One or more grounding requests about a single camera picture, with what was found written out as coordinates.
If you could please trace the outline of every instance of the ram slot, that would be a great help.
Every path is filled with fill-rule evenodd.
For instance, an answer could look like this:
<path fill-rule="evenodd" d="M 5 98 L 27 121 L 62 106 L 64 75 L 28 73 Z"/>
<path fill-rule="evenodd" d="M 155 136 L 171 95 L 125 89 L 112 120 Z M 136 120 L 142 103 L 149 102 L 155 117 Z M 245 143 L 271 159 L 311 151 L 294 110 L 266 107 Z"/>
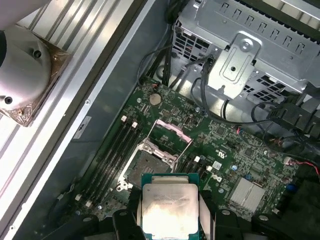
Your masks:
<path fill-rule="evenodd" d="M 194 166 L 195 166 L 194 162 L 190 161 L 189 164 L 187 165 L 187 167 L 185 168 L 185 173 L 186 174 L 191 173 Z"/>
<path fill-rule="evenodd" d="M 110 154 L 108 156 L 108 158 L 110 159 L 110 161 L 109 161 L 110 164 L 105 166 L 105 168 L 102 170 L 102 174 L 100 175 L 98 181 L 96 182 L 95 188 L 94 188 L 93 192 L 90 195 L 90 198 L 89 198 L 90 200 L 95 199 L 95 194 L 99 193 L 99 191 L 101 189 L 101 186 L 104 184 L 104 182 L 108 178 L 109 173 L 110 173 L 111 169 L 113 168 L 113 165 L 117 162 L 117 159 L 118 159 L 117 156 L 119 154 L 121 154 L 123 149 L 126 147 L 126 145 L 128 143 L 128 139 L 131 138 L 133 133 L 134 133 L 134 128 L 130 127 L 130 129 L 125 133 L 124 137 L 119 142 L 117 147 L 113 149 L 112 154 Z"/>
<path fill-rule="evenodd" d="M 125 133 L 128 132 L 128 128 L 130 127 L 130 124 L 125 123 L 120 130 L 116 133 L 115 138 L 112 140 L 111 146 L 108 148 L 108 152 L 106 155 L 103 157 L 103 159 L 99 162 L 97 167 L 95 168 L 94 173 L 92 174 L 91 180 L 89 184 L 87 185 L 88 187 L 86 188 L 83 196 L 88 197 L 90 192 L 93 191 L 93 188 L 96 186 L 98 177 L 101 175 L 102 171 L 104 168 L 106 168 L 109 164 L 109 156 L 113 152 L 115 146 L 118 145 L 118 143 L 123 139 Z"/>
<path fill-rule="evenodd" d="M 114 167 L 114 171 L 109 178 L 108 182 L 103 186 L 102 191 L 100 192 L 100 195 L 97 196 L 96 202 L 100 203 L 103 201 L 107 195 L 108 195 L 108 188 L 112 184 L 113 180 L 117 176 L 117 174 L 120 172 L 121 167 L 124 163 L 126 163 L 126 160 L 128 159 L 128 156 L 130 156 L 131 150 L 136 147 L 138 144 L 138 136 L 140 134 L 140 130 L 136 130 L 134 135 L 132 136 L 132 139 L 128 142 L 129 144 L 126 146 L 125 150 L 122 152 L 121 156 L 119 157 L 118 164 Z"/>

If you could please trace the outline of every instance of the vent slot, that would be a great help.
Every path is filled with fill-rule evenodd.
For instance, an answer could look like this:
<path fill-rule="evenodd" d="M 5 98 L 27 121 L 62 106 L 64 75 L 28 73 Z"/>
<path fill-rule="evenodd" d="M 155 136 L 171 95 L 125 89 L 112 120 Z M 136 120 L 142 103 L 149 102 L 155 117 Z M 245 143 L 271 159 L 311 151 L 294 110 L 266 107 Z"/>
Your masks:
<path fill-rule="evenodd" d="M 282 45 L 284 45 L 285 47 L 289 47 L 291 41 L 292 41 L 292 37 L 286 36 L 284 41 L 283 41 L 283 43 L 282 43 Z"/>
<path fill-rule="evenodd" d="M 267 24 L 264 22 L 260 23 L 260 26 L 258 28 L 258 32 L 263 33 L 265 31 L 265 28 L 267 27 Z"/>
<path fill-rule="evenodd" d="M 225 13 L 225 12 L 227 11 L 228 7 L 229 7 L 229 4 L 226 3 L 226 2 L 224 2 L 224 3 L 222 4 L 221 8 L 220 8 L 220 12 Z"/>
<path fill-rule="evenodd" d="M 238 20 L 238 18 L 240 17 L 240 14 L 242 13 L 242 11 L 240 11 L 239 9 L 236 9 L 234 11 L 234 14 L 232 15 L 232 18 Z"/>
<path fill-rule="evenodd" d="M 298 46 L 295 49 L 295 52 L 298 54 L 302 54 L 303 50 L 305 48 L 305 45 L 303 43 L 299 43 Z"/>
<path fill-rule="evenodd" d="M 277 37 L 279 35 L 279 31 L 277 29 L 273 29 L 271 35 L 270 35 L 270 38 L 273 39 L 273 40 L 276 40 Z"/>
<path fill-rule="evenodd" d="M 254 19 L 255 18 L 253 16 L 248 16 L 244 24 L 247 25 L 247 26 L 251 26 L 251 24 L 254 21 Z"/>
<path fill-rule="evenodd" d="M 246 83 L 243 91 L 249 96 L 263 102 L 282 101 L 286 97 L 286 86 L 280 82 L 273 82 L 268 76 L 263 76 L 257 80 L 251 80 Z"/>
<path fill-rule="evenodd" d="M 173 49 L 188 60 L 196 61 L 203 58 L 208 51 L 210 44 L 189 32 L 175 32 Z"/>

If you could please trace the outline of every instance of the black cable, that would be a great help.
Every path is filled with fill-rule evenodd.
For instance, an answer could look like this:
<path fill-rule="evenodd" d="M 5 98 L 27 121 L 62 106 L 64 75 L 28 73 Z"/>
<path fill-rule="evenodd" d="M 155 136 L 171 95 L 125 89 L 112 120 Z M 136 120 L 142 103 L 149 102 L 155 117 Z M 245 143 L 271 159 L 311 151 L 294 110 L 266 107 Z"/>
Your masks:
<path fill-rule="evenodd" d="M 229 99 L 225 100 L 221 108 L 221 117 L 225 120 L 227 120 L 226 110 L 229 102 Z"/>
<path fill-rule="evenodd" d="M 171 31 L 170 36 L 167 40 L 168 45 L 172 43 L 172 39 L 173 39 L 173 31 Z M 169 85 L 170 74 L 171 74 L 171 57 L 172 57 L 172 48 L 168 47 L 165 51 L 164 69 L 163 69 L 163 76 L 162 76 L 162 84 L 164 84 L 165 86 Z"/>
<path fill-rule="evenodd" d="M 181 69 L 181 71 L 179 72 L 179 74 L 176 76 L 176 78 L 173 80 L 173 82 L 170 84 L 169 88 L 173 88 L 178 82 L 179 80 L 182 78 L 182 76 L 184 75 L 184 73 L 187 71 L 187 69 L 192 66 L 192 65 L 197 65 L 197 64 L 201 64 L 203 62 L 205 62 L 210 56 L 206 56 L 204 58 L 198 59 L 196 61 L 192 61 L 189 62 L 188 64 L 184 65 L 184 68 Z"/>
<path fill-rule="evenodd" d="M 180 11 L 188 4 L 190 0 L 172 0 L 165 11 L 165 21 L 167 24 L 174 24 Z"/>
<path fill-rule="evenodd" d="M 165 54 L 165 49 L 159 52 L 159 54 L 156 56 L 155 60 L 151 64 L 150 68 L 146 72 L 146 76 L 149 76 L 150 78 L 153 78 L 155 76 L 162 59 L 165 57 Z"/>
<path fill-rule="evenodd" d="M 251 118 L 252 118 L 252 121 L 253 122 L 257 122 L 257 119 L 256 119 L 256 109 L 257 107 L 260 107 L 262 105 L 272 105 L 272 106 L 276 106 L 278 107 L 279 104 L 275 103 L 275 102 L 272 102 L 272 101 L 266 101 L 266 102 L 260 102 L 258 103 L 257 105 L 255 105 L 252 110 L 251 110 Z M 262 130 L 262 132 L 265 131 L 265 129 L 260 125 L 260 124 L 257 124 L 257 126 Z"/>
<path fill-rule="evenodd" d="M 271 120 L 261 120 L 261 121 L 253 121 L 253 122 L 236 122 L 236 121 L 228 121 L 223 118 L 220 118 L 219 116 L 215 115 L 214 113 L 210 112 L 207 97 L 206 97 L 206 84 L 208 82 L 208 76 L 209 76 L 209 69 L 210 69 L 211 63 L 209 61 L 205 62 L 203 65 L 203 71 L 201 76 L 201 83 L 200 83 L 200 92 L 201 92 L 201 101 L 202 106 L 204 107 L 205 111 L 208 114 L 208 117 L 213 119 L 215 122 L 220 124 L 226 124 L 226 125 L 237 125 L 237 126 L 252 126 L 252 125 L 258 125 L 263 123 L 270 123 Z"/>
<path fill-rule="evenodd" d="M 301 135 L 297 130 L 293 130 L 294 136 L 298 139 L 298 142 L 305 146 L 310 152 L 320 155 L 320 149 L 309 142 L 308 137 Z"/>
<path fill-rule="evenodd" d="M 149 57 L 149 56 L 152 55 L 152 54 L 161 52 L 161 51 L 164 50 L 164 49 L 171 48 L 171 47 L 172 47 L 172 44 L 167 45 L 167 46 L 164 46 L 164 47 L 160 47 L 160 48 L 158 48 L 157 50 L 151 51 L 151 52 L 147 53 L 146 55 L 144 55 L 144 57 L 142 58 L 142 60 L 141 60 L 141 62 L 140 62 L 140 64 L 139 64 L 138 70 L 137 70 L 137 72 L 136 72 L 136 82 L 137 82 L 137 84 L 139 85 L 139 87 L 141 87 L 141 88 L 147 88 L 147 87 L 152 87 L 152 86 L 153 86 L 153 84 L 143 85 L 143 84 L 140 82 L 140 79 L 141 79 L 141 78 L 140 78 L 141 68 L 142 68 L 145 60 L 147 59 L 147 57 Z"/>
<path fill-rule="evenodd" d="M 192 83 L 192 86 L 191 86 L 191 89 L 190 89 L 190 95 L 191 95 L 191 98 L 192 100 L 194 101 L 194 103 L 201 109 L 203 110 L 203 107 L 201 106 L 201 103 L 196 99 L 195 95 L 194 95 L 194 89 L 197 85 L 197 82 L 201 80 L 201 77 L 198 77 L 196 78 L 193 83 Z"/>

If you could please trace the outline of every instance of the white sticker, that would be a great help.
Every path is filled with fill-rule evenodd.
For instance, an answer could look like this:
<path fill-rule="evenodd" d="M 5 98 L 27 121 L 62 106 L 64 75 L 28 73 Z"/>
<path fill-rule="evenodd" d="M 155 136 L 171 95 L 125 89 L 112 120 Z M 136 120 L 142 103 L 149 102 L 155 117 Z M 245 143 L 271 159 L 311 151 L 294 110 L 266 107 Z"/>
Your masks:
<path fill-rule="evenodd" d="M 218 161 L 214 161 L 214 163 L 212 165 L 212 167 L 217 170 L 220 170 L 221 166 L 222 166 L 222 164 Z"/>
<path fill-rule="evenodd" d="M 76 131 L 76 133 L 73 136 L 73 139 L 79 139 L 81 138 L 82 134 L 84 133 L 86 127 L 88 126 L 90 120 L 91 120 L 91 116 L 85 116 L 85 118 L 83 119 L 82 123 L 80 124 L 78 130 Z"/>

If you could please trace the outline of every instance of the wire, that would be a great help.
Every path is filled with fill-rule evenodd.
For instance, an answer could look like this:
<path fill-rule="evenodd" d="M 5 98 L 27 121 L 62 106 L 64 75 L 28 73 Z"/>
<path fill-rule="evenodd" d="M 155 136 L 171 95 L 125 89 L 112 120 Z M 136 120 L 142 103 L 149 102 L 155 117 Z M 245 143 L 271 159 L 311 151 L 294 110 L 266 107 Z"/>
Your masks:
<path fill-rule="evenodd" d="M 264 142 L 265 146 L 270 151 L 273 151 L 273 152 L 278 153 L 278 154 L 282 154 L 283 156 L 291 157 L 291 158 L 295 159 L 296 161 L 308 162 L 310 164 L 313 164 L 316 167 L 318 166 L 318 164 L 316 162 L 313 162 L 312 160 L 309 160 L 309 159 L 307 159 L 307 158 L 305 158 L 303 156 L 292 154 L 292 153 L 283 152 L 281 150 L 278 150 L 278 149 L 275 149 L 274 147 L 272 147 L 270 142 L 267 140 L 267 133 L 268 133 L 269 129 L 271 128 L 271 126 L 273 124 L 274 123 L 271 123 L 269 126 L 266 127 L 266 129 L 264 130 L 263 136 L 262 136 L 262 141 Z"/>
<path fill-rule="evenodd" d="M 165 21 L 168 24 L 173 24 L 179 15 L 179 12 L 187 5 L 190 0 L 172 0 L 165 11 Z"/>
<path fill-rule="evenodd" d="M 145 63 L 147 57 L 149 57 L 150 55 L 153 55 L 153 54 L 155 54 L 155 53 L 161 52 L 161 51 L 164 50 L 164 49 L 171 48 L 171 47 L 172 47 L 172 44 L 167 45 L 167 46 L 164 46 L 164 47 L 160 47 L 160 48 L 158 48 L 157 50 L 151 51 L 151 52 L 147 53 L 146 55 L 144 55 L 144 57 L 142 58 L 142 60 L 141 60 L 141 62 L 140 62 L 140 64 L 139 64 L 138 70 L 137 70 L 137 72 L 136 72 L 136 82 L 137 82 L 137 84 L 138 84 L 138 86 L 139 86 L 140 88 L 147 88 L 147 87 L 153 87 L 153 86 L 154 86 L 154 84 L 143 85 L 143 84 L 140 82 L 140 79 L 141 79 L 141 77 L 140 77 L 140 75 L 141 75 L 141 68 L 143 67 L 143 64 Z"/>
<path fill-rule="evenodd" d="M 221 108 L 221 117 L 225 120 L 227 120 L 226 110 L 229 102 L 230 102 L 229 99 L 225 100 Z"/>
<path fill-rule="evenodd" d="M 184 73 L 187 71 L 187 69 L 192 66 L 192 65 L 197 65 L 197 64 L 201 64 L 203 62 L 205 62 L 210 56 L 206 56 L 204 58 L 198 59 L 196 61 L 192 61 L 189 62 L 188 64 L 186 64 L 184 66 L 183 69 L 181 69 L 181 71 L 179 72 L 179 74 L 176 76 L 176 78 L 173 80 L 173 82 L 170 84 L 169 88 L 173 88 L 178 82 L 179 80 L 182 78 L 182 76 L 184 75 Z"/>
<path fill-rule="evenodd" d="M 170 36 L 167 40 L 167 44 L 169 45 L 172 43 L 173 39 L 173 31 L 171 30 Z M 162 75 L 162 84 L 165 86 L 169 85 L 170 80 L 170 74 L 171 74 L 171 57 L 172 57 L 172 48 L 168 47 L 165 51 L 165 58 L 164 58 L 164 69 L 163 69 L 163 75 Z"/>
<path fill-rule="evenodd" d="M 196 99 L 195 95 L 194 95 L 194 88 L 196 87 L 196 84 L 197 82 L 201 80 L 201 77 L 198 77 L 196 78 L 193 83 L 192 83 L 192 86 L 191 86 L 191 89 L 190 89 L 190 95 L 191 95 L 191 98 L 192 100 L 194 101 L 194 103 L 200 108 L 203 110 L 203 107 L 201 106 L 201 103 Z"/>
<path fill-rule="evenodd" d="M 256 119 L 256 109 L 257 107 L 260 107 L 262 105 L 272 105 L 272 106 L 279 106 L 279 104 L 275 103 L 275 102 L 272 102 L 272 101 L 266 101 L 266 102 L 260 102 L 258 103 L 257 105 L 255 105 L 252 110 L 251 110 L 251 118 L 252 118 L 252 121 L 253 122 L 257 122 L 257 119 Z M 262 132 L 265 131 L 265 129 L 260 125 L 260 124 L 257 124 L 257 126 L 262 130 Z"/>
<path fill-rule="evenodd" d="M 316 174 L 317 174 L 317 175 L 320 175 L 320 174 L 319 174 L 319 169 L 318 169 L 315 165 L 313 165 L 312 163 L 310 163 L 310 162 L 307 162 L 307 161 L 296 161 L 295 163 L 296 163 L 296 164 L 307 164 L 307 165 L 309 165 L 309 166 L 312 166 L 312 167 L 314 167 L 314 170 L 315 170 Z"/>
<path fill-rule="evenodd" d="M 208 106 L 207 97 L 206 97 L 206 84 L 208 82 L 210 65 L 211 65 L 210 61 L 207 61 L 204 63 L 202 76 L 201 76 L 201 83 L 200 83 L 202 106 L 204 107 L 205 111 L 207 112 L 208 117 L 210 117 L 212 120 L 214 120 L 215 122 L 220 123 L 220 124 L 237 125 L 237 126 L 252 126 L 252 125 L 258 125 L 258 124 L 271 122 L 271 120 L 268 120 L 268 119 L 261 120 L 261 121 L 253 121 L 253 122 L 228 121 L 223 118 L 220 118 L 219 116 L 215 115 L 214 113 L 211 113 L 209 106 Z"/>

